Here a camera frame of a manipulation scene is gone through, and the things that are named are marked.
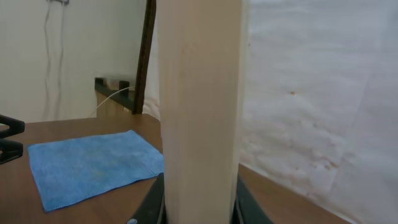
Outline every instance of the tabletop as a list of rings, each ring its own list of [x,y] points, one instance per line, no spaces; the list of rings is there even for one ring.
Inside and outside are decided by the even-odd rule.
[[[75,119],[26,124],[25,132],[8,138],[24,145],[134,130],[162,152],[160,122],[143,114],[123,119]],[[239,166],[239,174],[268,217],[278,223],[346,223],[304,197]],[[24,155],[0,166],[0,223],[126,223],[155,179],[143,180],[45,213]]]

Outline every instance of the brown table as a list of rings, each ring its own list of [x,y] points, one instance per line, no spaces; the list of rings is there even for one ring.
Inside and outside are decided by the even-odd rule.
[[[128,119],[76,119],[30,123],[9,139],[24,144],[59,141],[133,129],[162,152],[160,123],[149,115]],[[305,198],[241,166],[243,181],[275,223],[346,223]],[[154,179],[112,190],[71,207],[44,213],[29,168],[27,153],[0,166],[0,223],[126,223],[144,199]]]

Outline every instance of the wall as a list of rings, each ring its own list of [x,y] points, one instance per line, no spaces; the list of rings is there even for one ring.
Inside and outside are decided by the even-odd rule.
[[[351,222],[397,223],[398,2],[251,0],[249,36],[241,163]]]
[[[145,0],[71,0],[65,13],[60,116],[55,117],[61,6],[52,3],[50,113],[45,106],[45,0],[0,2],[0,114],[25,122],[85,118],[95,109],[94,77],[136,75]]]

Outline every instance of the white fabric backdrop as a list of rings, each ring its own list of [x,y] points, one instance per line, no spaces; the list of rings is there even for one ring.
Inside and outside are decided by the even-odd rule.
[[[252,0],[241,163],[358,223],[398,222],[398,2]],[[159,118],[157,36],[144,111]]]

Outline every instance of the white cable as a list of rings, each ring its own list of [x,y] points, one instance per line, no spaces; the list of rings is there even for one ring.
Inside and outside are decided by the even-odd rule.
[[[45,49],[47,52],[47,70],[45,74],[45,106],[43,112],[43,120],[47,119],[50,109],[49,78],[51,72],[51,57],[50,57],[49,34],[47,32],[47,24],[49,23],[51,1],[48,0],[47,2],[49,3],[49,8],[47,9],[47,14],[45,15],[45,20],[44,20]]]
[[[60,116],[60,107],[62,100],[62,64],[63,64],[63,27],[65,23],[65,3],[62,2],[62,20],[61,20],[61,33],[60,33],[60,42],[61,42],[61,54],[60,54],[60,62],[58,65],[58,98],[55,105],[55,119],[58,119]]]
[[[120,93],[121,91],[123,91],[123,90],[128,90],[128,89],[130,89],[130,88],[134,88],[133,86],[130,86],[130,87],[127,87],[127,88],[123,88],[123,89],[121,89],[121,90],[118,90],[118,91],[116,91],[116,92],[114,92],[114,93],[112,93],[110,96],[108,96],[104,101],[102,101],[98,106],[97,106],[97,108],[95,108],[95,110],[89,115],[89,118],[93,115],[93,114],[95,114],[95,112],[97,111],[97,109],[103,104],[103,103],[105,103],[105,101],[107,101],[108,99],[110,99],[112,96],[114,96],[115,94],[118,94],[118,93]]]

